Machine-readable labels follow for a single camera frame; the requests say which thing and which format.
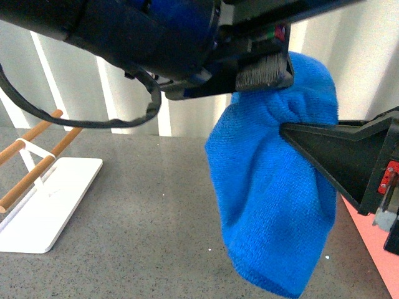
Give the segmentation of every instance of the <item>gray countertop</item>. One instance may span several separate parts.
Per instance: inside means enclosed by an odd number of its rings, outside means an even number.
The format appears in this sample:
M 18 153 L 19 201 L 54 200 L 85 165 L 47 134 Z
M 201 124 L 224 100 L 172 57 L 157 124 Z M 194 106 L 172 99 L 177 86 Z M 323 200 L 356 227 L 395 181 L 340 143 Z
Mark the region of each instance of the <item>gray countertop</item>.
M 0 129 L 0 148 L 23 132 Z M 64 134 L 35 143 L 50 150 Z M 63 155 L 101 158 L 103 168 L 49 253 L 0 253 L 0 298 L 280 298 L 233 270 L 203 144 L 82 132 Z M 2 166 L 0 194 L 25 173 L 20 157 Z M 390 298 L 341 200 L 301 298 Z

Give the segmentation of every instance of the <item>blue microfiber cloth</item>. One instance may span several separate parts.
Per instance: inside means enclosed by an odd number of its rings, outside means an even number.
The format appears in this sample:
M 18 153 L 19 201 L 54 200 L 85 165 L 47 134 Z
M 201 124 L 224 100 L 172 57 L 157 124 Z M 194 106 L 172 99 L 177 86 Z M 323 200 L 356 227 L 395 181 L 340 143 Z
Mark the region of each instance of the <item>blue microfiber cloth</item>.
M 205 149 L 234 268 L 267 291 L 298 298 L 334 224 L 336 193 L 279 128 L 336 124 L 338 107 L 328 70 L 301 54 L 291 59 L 294 85 L 235 93 Z

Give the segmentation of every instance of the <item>black wire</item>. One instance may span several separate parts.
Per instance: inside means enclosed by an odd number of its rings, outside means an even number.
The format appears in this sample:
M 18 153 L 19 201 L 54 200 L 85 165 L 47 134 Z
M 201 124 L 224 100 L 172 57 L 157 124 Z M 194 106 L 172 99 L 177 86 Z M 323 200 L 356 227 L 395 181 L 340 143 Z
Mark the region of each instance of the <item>black wire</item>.
M 146 115 L 140 118 L 136 118 L 132 121 L 123 120 L 109 120 L 109 121 L 80 121 L 80 120 L 64 120 L 61 118 L 55 118 L 49 115 L 47 112 L 35 107 L 29 103 L 15 88 L 11 82 L 7 79 L 2 66 L 0 64 L 0 87 L 4 93 L 10 98 L 10 100 L 22 110 L 51 123 L 55 123 L 61 126 L 75 126 L 79 128 L 91 128 L 91 129 L 109 129 L 109 128 L 132 128 L 134 126 L 140 126 L 151 119 L 153 119 L 161 108 L 161 89 L 158 83 L 144 70 L 140 69 L 135 77 L 147 88 L 151 94 L 151 103 L 147 106 Z

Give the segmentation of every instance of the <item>white stand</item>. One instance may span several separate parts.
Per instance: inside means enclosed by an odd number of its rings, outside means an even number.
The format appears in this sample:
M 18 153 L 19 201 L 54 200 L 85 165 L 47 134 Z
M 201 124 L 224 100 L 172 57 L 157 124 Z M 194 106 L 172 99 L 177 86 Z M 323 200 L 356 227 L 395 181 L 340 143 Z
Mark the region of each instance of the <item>white stand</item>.
M 23 141 L 21 155 L 30 171 L 34 163 L 29 151 L 43 158 L 50 153 Z M 0 223 L 0 252 L 48 252 L 101 167 L 101 159 L 58 159 Z

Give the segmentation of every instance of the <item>wooden dowel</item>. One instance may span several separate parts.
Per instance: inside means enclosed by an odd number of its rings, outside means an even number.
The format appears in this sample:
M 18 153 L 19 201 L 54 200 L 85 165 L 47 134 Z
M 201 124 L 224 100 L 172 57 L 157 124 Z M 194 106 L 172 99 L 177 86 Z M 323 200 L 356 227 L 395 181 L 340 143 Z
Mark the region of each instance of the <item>wooden dowel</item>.
M 63 112 L 61 110 L 56 110 L 55 112 L 53 112 L 51 116 L 61 117 L 62 114 Z M 37 135 L 43 133 L 43 131 L 47 129 L 50 125 L 51 123 L 43 120 L 39 124 L 37 124 L 37 126 L 30 129 L 26 134 L 24 134 L 22 136 L 22 139 L 30 141 L 34 139 Z M 10 160 L 16 153 L 18 153 L 24 147 L 25 147 L 25 142 L 21 140 L 17 140 L 12 145 L 7 147 L 4 151 L 0 153 L 0 166 L 3 165 L 8 160 Z
M 19 181 L 1 200 L 0 213 L 5 213 L 27 188 L 54 162 L 53 156 L 47 156 L 22 180 Z
M 71 132 L 69 132 L 67 134 L 67 136 L 64 137 L 64 139 L 62 139 L 60 141 L 60 143 L 58 145 L 55 146 L 55 148 L 52 149 L 51 153 L 58 157 L 64 149 L 66 149 L 66 147 L 68 145 L 70 145 L 71 142 L 73 142 L 73 140 L 76 138 L 76 136 L 83 130 L 83 128 L 73 128 Z
M 61 142 L 55 146 L 51 153 L 58 157 L 61 152 L 76 138 L 82 128 L 73 128 Z M 34 181 L 55 161 L 53 156 L 45 157 L 36 167 L 19 181 L 1 200 L 0 213 L 5 213 L 17 199 L 29 188 Z

